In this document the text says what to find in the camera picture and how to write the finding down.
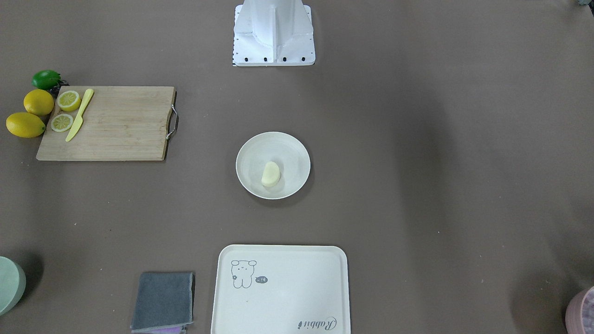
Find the whole yellow lemon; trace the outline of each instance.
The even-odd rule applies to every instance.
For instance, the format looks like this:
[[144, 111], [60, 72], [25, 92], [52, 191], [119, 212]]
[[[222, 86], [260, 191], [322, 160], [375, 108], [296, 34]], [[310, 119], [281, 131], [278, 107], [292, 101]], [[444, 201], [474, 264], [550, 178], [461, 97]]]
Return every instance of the whole yellow lemon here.
[[23, 99], [25, 110], [33, 115], [47, 115], [53, 110], [53, 97], [50, 93], [35, 89], [30, 91]]
[[45, 131], [45, 124], [38, 116], [16, 112], [6, 119], [6, 128], [15, 136], [33, 138]]

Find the rectangular white tray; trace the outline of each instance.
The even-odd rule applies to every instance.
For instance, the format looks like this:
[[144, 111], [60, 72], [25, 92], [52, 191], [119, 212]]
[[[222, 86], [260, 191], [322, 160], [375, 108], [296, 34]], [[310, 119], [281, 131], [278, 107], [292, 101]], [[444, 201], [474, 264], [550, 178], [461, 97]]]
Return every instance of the rectangular white tray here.
[[219, 255], [212, 334], [350, 334], [345, 252], [229, 245]]

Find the cartoon bear drawing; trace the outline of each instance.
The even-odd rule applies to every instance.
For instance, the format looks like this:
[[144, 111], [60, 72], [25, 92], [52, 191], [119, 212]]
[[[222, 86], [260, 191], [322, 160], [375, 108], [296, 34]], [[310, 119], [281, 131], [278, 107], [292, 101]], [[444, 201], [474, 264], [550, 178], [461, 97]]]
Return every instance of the cartoon bear drawing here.
[[231, 274], [233, 274], [233, 286], [236, 289], [249, 288], [252, 285], [252, 275], [256, 261], [231, 261]]

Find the folded gray towel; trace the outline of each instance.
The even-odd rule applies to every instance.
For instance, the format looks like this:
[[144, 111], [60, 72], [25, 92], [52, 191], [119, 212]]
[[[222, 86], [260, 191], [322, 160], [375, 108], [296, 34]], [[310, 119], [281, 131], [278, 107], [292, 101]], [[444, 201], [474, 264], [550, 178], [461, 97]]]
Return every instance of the folded gray towel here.
[[192, 323], [192, 283], [194, 274], [143, 273], [138, 281], [132, 333], [149, 333], [159, 329]]

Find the knife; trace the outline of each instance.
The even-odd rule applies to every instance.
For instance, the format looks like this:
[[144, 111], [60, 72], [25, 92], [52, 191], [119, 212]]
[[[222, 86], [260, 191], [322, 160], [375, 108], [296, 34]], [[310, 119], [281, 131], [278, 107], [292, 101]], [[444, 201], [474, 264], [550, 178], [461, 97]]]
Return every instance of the knife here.
[[72, 123], [72, 127], [70, 128], [70, 132], [66, 136], [66, 141], [71, 141], [72, 138], [76, 136], [78, 130], [80, 130], [80, 127], [83, 125], [83, 113], [85, 109], [87, 109], [87, 105], [89, 104], [89, 101], [91, 101], [91, 97], [93, 97], [94, 92], [95, 91], [92, 89], [87, 89], [84, 92], [83, 101], [80, 103], [80, 107], [78, 108], [78, 114], [76, 114], [74, 122]]

